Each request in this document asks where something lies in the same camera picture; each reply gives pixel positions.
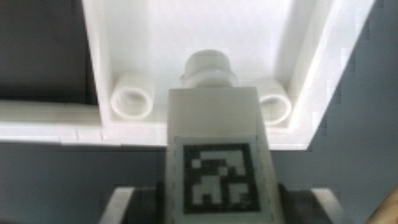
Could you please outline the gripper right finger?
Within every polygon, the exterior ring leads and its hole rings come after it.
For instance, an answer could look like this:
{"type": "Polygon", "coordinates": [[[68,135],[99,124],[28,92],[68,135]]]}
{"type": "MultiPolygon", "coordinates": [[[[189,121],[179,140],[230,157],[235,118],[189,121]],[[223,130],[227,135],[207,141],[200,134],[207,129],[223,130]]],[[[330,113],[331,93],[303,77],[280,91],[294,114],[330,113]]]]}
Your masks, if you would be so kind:
{"type": "Polygon", "coordinates": [[[280,185],[287,224],[347,224],[346,209],[330,188],[290,190],[280,185]]]}

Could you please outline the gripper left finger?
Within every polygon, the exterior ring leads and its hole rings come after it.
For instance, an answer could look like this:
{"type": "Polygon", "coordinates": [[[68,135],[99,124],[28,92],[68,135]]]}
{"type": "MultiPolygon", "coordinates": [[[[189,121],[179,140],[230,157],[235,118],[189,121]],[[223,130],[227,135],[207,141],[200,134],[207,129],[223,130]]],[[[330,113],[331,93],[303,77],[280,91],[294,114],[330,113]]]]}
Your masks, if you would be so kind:
{"type": "Polygon", "coordinates": [[[118,187],[102,214],[102,224],[157,224],[157,188],[118,187]]]}

